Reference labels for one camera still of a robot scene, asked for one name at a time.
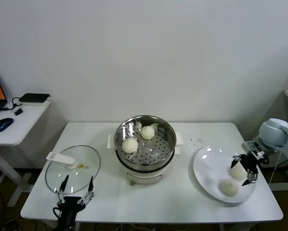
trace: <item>white table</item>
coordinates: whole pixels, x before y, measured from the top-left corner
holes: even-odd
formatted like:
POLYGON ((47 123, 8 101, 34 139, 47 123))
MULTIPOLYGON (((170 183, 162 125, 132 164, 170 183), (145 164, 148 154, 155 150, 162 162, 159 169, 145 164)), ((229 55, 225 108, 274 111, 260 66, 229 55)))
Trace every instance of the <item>white table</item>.
MULTIPOLYGON (((192 172, 196 151, 205 146, 222 146, 241 154, 243 139, 232 123, 171 123, 183 138, 181 154, 175 155, 165 177, 154 185, 130 185, 114 150, 106 148, 109 134, 119 123, 72 122, 67 124, 54 151, 79 144, 94 147, 101 168, 94 180, 95 197, 77 215, 78 222, 113 223, 238 223, 273 221, 283 218, 262 173, 253 195, 244 203, 230 205, 208 195, 192 172)), ((21 216, 56 220, 52 208, 57 199, 45 183, 47 162, 39 175, 21 216)), ((75 195, 83 195, 84 189, 75 195)))
MULTIPOLYGON (((7 117, 14 119, 14 122, 8 128, 0 132, 0 146, 15 146, 21 143, 49 105, 49 101, 46 101, 44 104, 39 106, 24 105, 22 106, 23 112, 20 115, 15 115, 11 110, 0 111, 0 120, 7 117)), ((0 177, 0 183, 4 178, 4 175, 6 175, 18 186, 8 202, 8 206, 13 207, 15 206, 21 193, 28 193, 32 189, 32 185, 29 185, 27 182, 31 176, 31 173, 26 173, 23 177, 21 177, 4 160, 1 154, 0 170, 3 173, 3 175, 0 177)))

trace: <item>steamed bun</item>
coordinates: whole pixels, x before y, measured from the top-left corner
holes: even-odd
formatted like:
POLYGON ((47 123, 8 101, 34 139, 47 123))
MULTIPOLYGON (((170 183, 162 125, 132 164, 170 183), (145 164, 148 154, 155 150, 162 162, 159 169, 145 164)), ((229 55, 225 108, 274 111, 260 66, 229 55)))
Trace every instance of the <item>steamed bun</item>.
POLYGON ((145 126, 141 130, 141 136, 145 140, 151 140, 155 136, 155 130, 151 126, 145 126))
POLYGON ((128 138, 121 145, 125 153, 133 153, 138 149, 138 142, 134 138, 128 138))
POLYGON ((228 196, 236 196, 239 190, 237 183, 233 179, 222 181, 221 189, 228 196))
POLYGON ((247 177, 247 172, 240 162, 230 169, 230 173, 236 180, 245 180, 247 177))

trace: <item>pot lid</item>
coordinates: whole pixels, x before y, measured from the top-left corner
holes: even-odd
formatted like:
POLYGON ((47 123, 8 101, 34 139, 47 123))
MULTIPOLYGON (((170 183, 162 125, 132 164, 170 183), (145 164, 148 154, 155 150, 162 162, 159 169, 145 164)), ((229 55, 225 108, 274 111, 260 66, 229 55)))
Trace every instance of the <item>pot lid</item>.
POLYGON ((59 190, 61 183, 69 175, 64 194, 76 193, 87 187, 91 177, 97 176, 101 159, 96 149, 87 145, 69 147, 61 154, 75 159, 77 166, 69 169, 66 164, 51 161, 46 170, 46 184, 53 192, 59 190))

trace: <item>stainless steel pot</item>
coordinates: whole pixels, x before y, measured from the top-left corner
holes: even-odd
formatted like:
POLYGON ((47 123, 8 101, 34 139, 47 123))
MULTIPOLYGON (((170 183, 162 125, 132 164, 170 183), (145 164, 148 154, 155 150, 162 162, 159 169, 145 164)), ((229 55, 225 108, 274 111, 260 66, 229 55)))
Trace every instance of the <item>stainless steel pot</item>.
POLYGON ((173 158, 176 135, 174 129, 163 119, 151 115, 132 117, 123 122, 114 136, 116 154, 120 162, 127 168, 142 173, 154 172, 164 168, 173 158), (141 137, 142 127, 152 126, 155 136, 151 140, 141 137), (138 141, 138 150, 125 153, 122 142, 127 138, 138 141))

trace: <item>computer mouse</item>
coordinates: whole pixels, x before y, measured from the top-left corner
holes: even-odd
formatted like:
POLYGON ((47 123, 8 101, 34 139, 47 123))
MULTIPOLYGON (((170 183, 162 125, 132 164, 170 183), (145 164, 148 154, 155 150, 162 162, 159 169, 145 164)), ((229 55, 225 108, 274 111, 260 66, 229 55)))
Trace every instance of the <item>computer mouse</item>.
POLYGON ((7 127, 10 126, 10 124, 13 123, 13 119, 12 118, 4 118, 0 120, 0 132, 4 131, 7 127))

